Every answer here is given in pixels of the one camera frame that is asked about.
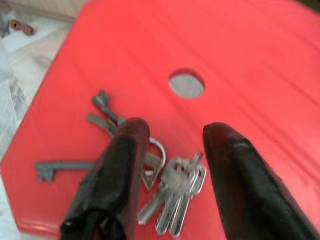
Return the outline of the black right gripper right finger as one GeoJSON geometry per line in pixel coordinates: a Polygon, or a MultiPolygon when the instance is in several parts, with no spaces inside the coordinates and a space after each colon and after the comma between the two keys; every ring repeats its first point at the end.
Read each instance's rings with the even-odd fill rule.
{"type": "Polygon", "coordinates": [[[254,145],[223,122],[202,132],[226,240],[320,240],[320,233],[254,145]]]}

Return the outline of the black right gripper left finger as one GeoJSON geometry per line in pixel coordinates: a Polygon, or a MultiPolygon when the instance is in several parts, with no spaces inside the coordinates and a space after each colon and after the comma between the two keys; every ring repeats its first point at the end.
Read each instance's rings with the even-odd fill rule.
{"type": "Polygon", "coordinates": [[[150,129],[127,119],[89,169],[60,225],[60,240],[133,240],[150,129]]]}

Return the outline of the silver key bunch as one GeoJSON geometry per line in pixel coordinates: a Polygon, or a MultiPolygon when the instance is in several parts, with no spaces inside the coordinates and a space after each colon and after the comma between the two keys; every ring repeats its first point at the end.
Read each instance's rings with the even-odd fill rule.
{"type": "Polygon", "coordinates": [[[160,175],[157,191],[137,214],[138,224],[145,225],[162,208],[155,229],[158,235],[166,232],[176,238],[181,234],[191,199],[202,190],[206,167],[201,164],[202,152],[192,159],[175,157],[160,175]]]}

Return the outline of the dark old key bunch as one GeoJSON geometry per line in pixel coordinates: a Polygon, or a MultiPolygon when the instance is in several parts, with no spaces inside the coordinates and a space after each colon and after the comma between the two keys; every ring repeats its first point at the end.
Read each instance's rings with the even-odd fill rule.
{"type": "MultiPolygon", "coordinates": [[[[97,127],[105,130],[111,137],[113,137],[118,127],[125,121],[124,118],[118,117],[108,106],[110,96],[104,91],[100,90],[99,93],[92,97],[92,102],[104,113],[107,118],[99,117],[93,113],[86,115],[86,120],[97,127]]],[[[148,167],[141,173],[142,181],[148,190],[154,186],[157,177],[164,167],[167,160],[167,153],[165,147],[155,138],[150,137],[149,143],[157,147],[161,153],[158,156],[154,153],[148,152],[146,154],[143,165],[148,167]]],[[[93,166],[93,162],[85,161],[43,161],[34,164],[37,173],[37,180],[39,182],[54,180],[55,172],[61,170],[87,170],[93,166]]]]}

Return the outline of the red plastic stool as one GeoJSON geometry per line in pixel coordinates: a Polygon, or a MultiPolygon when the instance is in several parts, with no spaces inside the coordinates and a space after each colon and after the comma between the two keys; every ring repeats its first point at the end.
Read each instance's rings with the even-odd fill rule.
{"type": "Polygon", "coordinates": [[[169,158],[206,124],[248,138],[320,232],[320,14],[293,0],[93,0],[78,15],[0,164],[17,228],[57,238],[85,172],[39,182],[38,161],[93,161],[110,136],[85,119],[144,119],[169,158]]]}

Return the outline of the brown round cap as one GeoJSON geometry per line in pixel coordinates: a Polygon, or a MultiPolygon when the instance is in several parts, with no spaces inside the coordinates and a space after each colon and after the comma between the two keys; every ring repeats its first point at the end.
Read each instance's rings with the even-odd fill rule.
{"type": "Polygon", "coordinates": [[[20,31],[22,29],[22,24],[16,19],[10,20],[9,25],[15,31],[20,31]]]}
{"type": "Polygon", "coordinates": [[[21,29],[22,32],[27,36],[32,36],[35,33],[34,28],[30,25],[23,25],[21,29]]]}

